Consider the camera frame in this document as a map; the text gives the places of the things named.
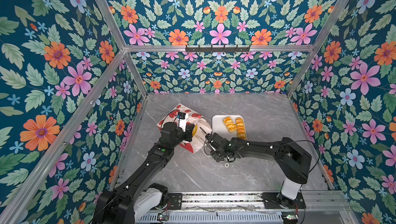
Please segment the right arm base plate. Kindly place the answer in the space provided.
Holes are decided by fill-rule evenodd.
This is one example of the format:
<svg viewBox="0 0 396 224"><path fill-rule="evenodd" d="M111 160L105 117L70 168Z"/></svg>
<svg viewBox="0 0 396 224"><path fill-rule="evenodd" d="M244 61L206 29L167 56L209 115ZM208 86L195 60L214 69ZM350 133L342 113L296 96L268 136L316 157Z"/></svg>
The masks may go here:
<svg viewBox="0 0 396 224"><path fill-rule="evenodd" d="M281 192L264 192L261 197L266 209L306 209L301 192L298 192L294 200L283 196Z"/></svg>

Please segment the long fake bread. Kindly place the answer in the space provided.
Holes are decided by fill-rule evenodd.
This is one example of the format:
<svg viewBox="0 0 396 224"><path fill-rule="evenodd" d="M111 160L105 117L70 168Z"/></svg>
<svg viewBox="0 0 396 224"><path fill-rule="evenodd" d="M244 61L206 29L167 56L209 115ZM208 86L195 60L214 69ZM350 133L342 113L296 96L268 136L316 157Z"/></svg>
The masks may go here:
<svg viewBox="0 0 396 224"><path fill-rule="evenodd" d="M241 139L246 139L246 129L245 129L245 124L242 118L236 118L235 124L237 127L237 137Z"/></svg>

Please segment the yellow oval fake bread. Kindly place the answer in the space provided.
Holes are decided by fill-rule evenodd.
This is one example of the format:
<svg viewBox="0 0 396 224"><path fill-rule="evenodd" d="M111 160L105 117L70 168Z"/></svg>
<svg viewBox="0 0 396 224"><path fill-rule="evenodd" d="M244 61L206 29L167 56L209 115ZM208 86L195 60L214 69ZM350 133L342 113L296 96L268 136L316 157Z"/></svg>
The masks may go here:
<svg viewBox="0 0 396 224"><path fill-rule="evenodd" d="M194 126L194 129L193 129L193 131L192 131L192 136L195 136L195 135L196 135L197 130L198 130L198 125L195 125L195 126Z"/></svg>

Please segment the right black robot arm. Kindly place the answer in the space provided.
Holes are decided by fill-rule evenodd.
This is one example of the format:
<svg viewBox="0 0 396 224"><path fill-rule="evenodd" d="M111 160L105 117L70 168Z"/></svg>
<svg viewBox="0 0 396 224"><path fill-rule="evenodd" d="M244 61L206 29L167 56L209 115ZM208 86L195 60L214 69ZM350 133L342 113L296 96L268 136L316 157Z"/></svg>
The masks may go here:
<svg viewBox="0 0 396 224"><path fill-rule="evenodd" d="M277 163L285 175L281 195L296 200L302 185L308 181L312 156L299 141L283 137L276 142L255 142L233 137L227 140L217 133L208 133L203 128L204 145L211 149L210 156L216 162L232 163L237 159L255 158Z"/></svg>

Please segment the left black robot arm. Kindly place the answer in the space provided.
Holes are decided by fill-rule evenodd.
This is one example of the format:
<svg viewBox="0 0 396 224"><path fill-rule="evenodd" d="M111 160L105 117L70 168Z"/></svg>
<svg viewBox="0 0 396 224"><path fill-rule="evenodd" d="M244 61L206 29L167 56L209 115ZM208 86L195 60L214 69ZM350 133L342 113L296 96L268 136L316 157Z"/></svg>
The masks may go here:
<svg viewBox="0 0 396 224"><path fill-rule="evenodd" d="M135 204L144 187L172 159L175 147L183 141L192 141L193 130L194 124L181 128L174 122L165 123L158 142L149 150L141 166L113 191L105 191L100 195L91 222L134 224L139 218L135 216Z"/></svg>

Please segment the red white paper bag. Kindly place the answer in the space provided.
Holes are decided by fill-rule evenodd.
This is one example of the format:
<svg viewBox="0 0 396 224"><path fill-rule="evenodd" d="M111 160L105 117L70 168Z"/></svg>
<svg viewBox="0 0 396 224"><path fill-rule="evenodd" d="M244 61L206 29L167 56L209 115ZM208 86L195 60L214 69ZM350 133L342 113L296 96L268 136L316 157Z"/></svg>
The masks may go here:
<svg viewBox="0 0 396 224"><path fill-rule="evenodd" d="M193 154L203 149L206 135L212 134L209 122L200 113L181 103L173 108L157 127L161 130L168 122L175 123L182 132L191 131L191 139L182 141L180 146Z"/></svg>

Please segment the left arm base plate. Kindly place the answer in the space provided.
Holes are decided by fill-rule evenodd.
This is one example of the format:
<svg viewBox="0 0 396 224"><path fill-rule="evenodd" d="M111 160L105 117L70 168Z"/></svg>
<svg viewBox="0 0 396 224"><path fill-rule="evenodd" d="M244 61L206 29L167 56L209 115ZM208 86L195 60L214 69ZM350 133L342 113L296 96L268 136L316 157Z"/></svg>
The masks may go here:
<svg viewBox="0 0 396 224"><path fill-rule="evenodd" d="M159 196L155 193L154 197L151 199L156 200ZM154 206L155 201L149 200L151 208L150 211L165 211L165 210L181 210L183 203L182 193L161 193L161 199L158 204Z"/></svg>

